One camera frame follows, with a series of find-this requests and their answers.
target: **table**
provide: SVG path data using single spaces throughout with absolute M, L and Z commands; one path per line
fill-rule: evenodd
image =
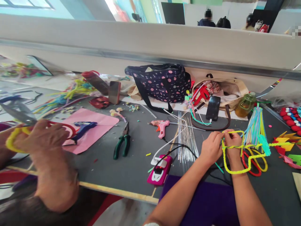
M 14 84 L 7 84 L 7 86 L 16 87 Z M 31 88 L 43 92 L 44 95 L 39 101 L 33 105 L 39 105 L 45 102 L 46 95 L 54 93 L 55 90 Z M 103 137 L 95 142 L 87 151 L 80 155 L 68 156 L 72 159 L 75 167 L 79 171 L 80 185 L 111 193 L 131 199 L 136 199 L 144 202 L 156 204 L 160 197 L 162 188 L 154 188 L 146 182 L 148 177 L 148 170 L 152 168 L 150 164 L 153 154 L 165 144 L 160 140 L 156 133 L 156 127 L 147 125 L 147 122 L 155 120 L 145 109 L 141 108 L 138 112 L 129 112 L 128 107 L 123 105 L 110 105 L 105 110 L 98 110 L 89 105 L 88 100 L 83 100 L 75 106 L 80 108 L 83 106 L 89 110 L 109 115 L 110 109 L 122 107 L 125 109 L 122 115 L 129 121 L 129 134 L 131 135 L 131 146 L 127 157 L 119 157 L 118 160 L 113 160 L 114 146 L 118 141 L 121 131 L 125 123 L 121 120 L 117 125 L 108 131 Z M 176 122 L 175 119 L 167 114 L 154 112 L 158 120 L 170 120 Z M 1 115 L 0 119 L 9 120 L 6 115 Z M 267 133 L 268 142 L 273 141 L 273 137 L 277 137 L 284 131 L 289 131 L 289 127 L 273 117 L 267 110 L 263 110 L 264 123 Z M 219 118 L 216 123 L 226 124 L 227 119 Z M 229 128 L 245 130 L 247 121 L 232 120 Z M 174 138 L 177 126 L 170 125 L 166 128 L 166 139 L 171 140 Z M 199 152 L 201 150 L 203 137 L 206 139 L 210 132 L 194 131 Z M 162 150 L 161 154 L 166 153 L 170 146 Z M 282 159 L 278 158 L 278 154 L 274 148 L 271 148 L 272 154 L 266 157 L 268 162 L 268 171 L 262 173 L 261 177 L 253 177 L 248 174 L 250 181 L 259 196 L 263 206 L 265 207 L 268 215 L 271 218 L 273 225 L 294 225 L 298 224 L 301 220 L 301 203 L 297 194 L 294 184 L 292 172 L 299 172 L 286 165 Z M 301 154 L 298 147 L 294 147 L 291 154 Z M 8 168 L 27 172 L 26 169 L 30 166 L 30 158 L 26 158 L 18 163 L 15 163 Z M 170 169 L 171 175 L 182 176 L 192 163 L 186 164 L 184 167 L 176 159 Z M 222 164 L 222 158 L 219 159 L 218 164 Z M 230 175 L 225 172 L 223 175 L 218 169 L 211 172 L 213 176 L 230 180 Z M 206 174 L 203 179 L 207 182 L 220 183 L 219 181 Z

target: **polka dot bag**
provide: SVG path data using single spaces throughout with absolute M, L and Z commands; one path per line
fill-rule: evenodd
M 185 72 L 181 64 L 128 66 L 125 74 L 133 76 L 147 106 L 158 112 L 165 113 L 162 109 L 151 105 L 149 96 L 168 103 L 168 111 L 171 113 L 169 103 L 184 102 L 186 90 L 191 88 L 190 74 Z

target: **person's hand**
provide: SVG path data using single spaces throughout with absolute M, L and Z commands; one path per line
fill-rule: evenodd
M 47 125 L 48 120 L 39 120 L 30 135 L 20 133 L 16 137 L 14 145 L 25 152 L 61 148 L 69 137 L 69 132 L 60 123 L 54 124 L 50 128 L 47 128 Z
M 223 136 L 223 133 L 214 131 L 203 141 L 200 159 L 209 167 L 222 155 L 222 147 L 219 144 Z
M 228 133 L 234 131 L 233 129 L 227 129 L 224 131 L 225 136 L 225 145 L 230 146 L 240 146 L 242 142 L 242 138 L 238 133 Z M 227 156 L 229 159 L 238 158 L 240 159 L 240 149 L 239 148 L 232 148 L 227 149 Z

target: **wooden table edge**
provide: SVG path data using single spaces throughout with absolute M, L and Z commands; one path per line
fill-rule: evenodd
M 33 170 L 27 171 L 26 169 L 22 169 L 22 168 L 15 167 L 15 166 L 8 166 L 6 168 L 11 169 L 11 170 L 17 170 L 17 171 L 35 175 L 35 176 L 38 175 L 36 171 L 33 171 Z M 134 193 L 134 192 L 130 192 L 130 191 L 119 190 L 119 189 L 115 189 L 115 188 L 105 187 L 105 186 L 91 184 L 91 183 L 82 182 L 82 181 L 80 181 L 79 184 L 83 187 L 90 188 L 93 190 L 102 191 L 102 192 L 105 192 L 108 194 L 117 195 L 117 196 L 121 196 L 121 197 L 125 197 L 125 198 L 130 198 L 130 199 L 134 199 L 134 200 L 138 200 L 138 201 L 148 202 L 148 203 L 155 204 L 155 205 L 157 205 L 159 202 L 159 199 L 153 197 L 154 192 L 153 192 L 152 196 L 148 196 L 148 195 L 138 194 L 138 193 Z

